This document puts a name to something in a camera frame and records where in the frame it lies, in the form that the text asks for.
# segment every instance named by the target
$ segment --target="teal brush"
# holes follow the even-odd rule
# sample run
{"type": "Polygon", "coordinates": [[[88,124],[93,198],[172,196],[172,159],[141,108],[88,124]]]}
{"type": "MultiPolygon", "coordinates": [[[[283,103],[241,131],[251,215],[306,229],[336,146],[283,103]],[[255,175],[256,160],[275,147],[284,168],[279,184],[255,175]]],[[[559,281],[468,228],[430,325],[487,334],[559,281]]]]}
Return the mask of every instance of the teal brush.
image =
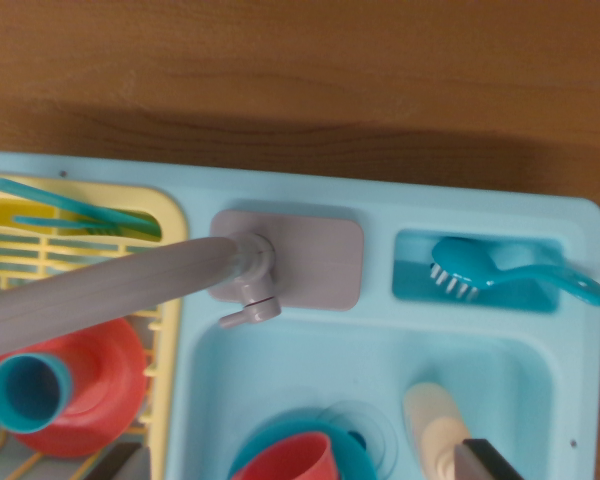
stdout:
{"type": "Polygon", "coordinates": [[[434,264],[431,278],[437,285],[446,285],[450,294],[458,287],[456,297],[473,300],[480,290],[513,280],[532,279],[548,282],[574,297],[600,307],[600,284],[586,275],[555,265],[526,265],[500,270],[479,242],[461,238],[445,238],[433,248],[434,264]]]}

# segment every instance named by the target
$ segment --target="teal spoon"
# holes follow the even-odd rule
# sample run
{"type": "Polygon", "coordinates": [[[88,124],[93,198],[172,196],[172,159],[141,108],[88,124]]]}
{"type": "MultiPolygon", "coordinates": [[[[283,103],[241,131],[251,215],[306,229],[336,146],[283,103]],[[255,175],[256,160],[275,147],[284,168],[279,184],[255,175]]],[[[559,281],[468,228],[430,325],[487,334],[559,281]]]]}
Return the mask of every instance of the teal spoon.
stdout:
{"type": "Polygon", "coordinates": [[[480,290],[513,280],[532,279],[548,282],[576,298],[600,307],[600,284],[586,275],[567,267],[555,265],[526,265],[500,270],[478,242],[461,238],[444,238],[433,248],[431,278],[442,285],[448,278],[446,293],[458,286],[457,298],[471,288],[467,300],[474,299],[480,290]]]}
{"type": "Polygon", "coordinates": [[[43,203],[52,207],[77,213],[84,217],[93,218],[105,223],[114,223],[121,227],[127,227],[137,232],[142,232],[154,237],[160,237],[160,226],[154,222],[137,218],[126,213],[105,207],[97,207],[88,203],[79,202],[72,198],[63,197],[55,193],[47,192],[39,188],[30,187],[22,183],[14,182],[7,178],[0,178],[0,192],[15,195],[16,197],[43,203]]]}

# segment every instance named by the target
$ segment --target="red plate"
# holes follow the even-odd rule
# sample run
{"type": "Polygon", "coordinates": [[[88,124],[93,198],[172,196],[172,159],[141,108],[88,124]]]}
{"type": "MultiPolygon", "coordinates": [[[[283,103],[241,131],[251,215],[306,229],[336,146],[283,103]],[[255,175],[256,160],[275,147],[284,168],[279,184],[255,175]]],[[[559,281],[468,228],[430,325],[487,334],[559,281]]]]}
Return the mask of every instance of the red plate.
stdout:
{"type": "Polygon", "coordinates": [[[131,325],[119,318],[13,353],[58,350],[81,351],[95,362],[88,395],[81,396],[80,405],[71,403],[47,428],[14,437],[45,455],[89,455],[123,434],[142,406],[147,389],[144,348],[131,325]]]}

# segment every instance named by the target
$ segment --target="teal utensil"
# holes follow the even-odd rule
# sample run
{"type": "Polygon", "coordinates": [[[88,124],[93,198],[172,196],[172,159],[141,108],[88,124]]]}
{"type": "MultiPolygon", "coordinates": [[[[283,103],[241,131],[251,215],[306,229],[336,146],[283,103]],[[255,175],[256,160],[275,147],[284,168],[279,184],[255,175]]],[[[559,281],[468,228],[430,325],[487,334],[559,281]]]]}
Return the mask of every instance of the teal utensil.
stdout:
{"type": "Polygon", "coordinates": [[[113,223],[89,222],[82,220],[65,220],[62,218],[26,217],[15,215],[14,223],[31,225],[33,227],[62,228],[65,230],[86,230],[92,235],[118,235],[118,226],[113,223]]]}
{"type": "Polygon", "coordinates": [[[567,267],[555,265],[526,265],[500,270],[479,242],[461,238],[444,238],[433,248],[434,264],[431,278],[437,285],[446,285],[446,293],[456,286],[457,298],[469,290],[467,300],[473,300],[479,290],[513,280],[532,279],[548,282],[576,298],[600,307],[600,284],[586,275],[567,267]]]}
{"type": "Polygon", "coordinates": [[[78,215],[93,218],[101,222],[113,223],[154,237],[160,237],[161,235],[160,226],[154,222],[118,212],[117,210],[111,210],[110,208],[89,205],[88,203],[79,202],[6,178],[0,178],[0,192],[77,213],[78,215]]]}
{"type": "Polygon", "coordinates": [[[322,432],[331,439],[331,449],[343,480],[377,480],[371,458],[346,431],[326,422],[312,419],[287,420],[265,428],[242,448],[231,465],[228,478],[253,460],[260,452],[291,435],[322,432]]]}

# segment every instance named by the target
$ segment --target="sink basin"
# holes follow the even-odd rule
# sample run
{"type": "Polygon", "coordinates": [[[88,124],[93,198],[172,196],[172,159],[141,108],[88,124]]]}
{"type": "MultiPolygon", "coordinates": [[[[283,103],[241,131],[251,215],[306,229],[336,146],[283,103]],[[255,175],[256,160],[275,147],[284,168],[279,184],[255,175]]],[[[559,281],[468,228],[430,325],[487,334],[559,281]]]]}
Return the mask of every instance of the sink basin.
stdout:
{"type": "MultiPolygon", "coordinates": [[[[397,442],[402,454],[385,478],[417,478],[400,400],[419,381],[447,388],[472,435],[488,438],[525,478],[544,478],[553,385],[532,347],[301,317],[287,314],[256,328],[212,326],[202,335],[189,359],[190,409],[182,419],[188,424],[188,478],[227,478],[233,458],[258,428],[289,415],[320,417],[341,402],[370,406],[392,426],[385,438],[364,439],[372,451],[397,442]]],[[[360,415],[365,411],[361,407],[360,415]]],[[[361,427],[364,437],[364,422],[361,427]]]]}

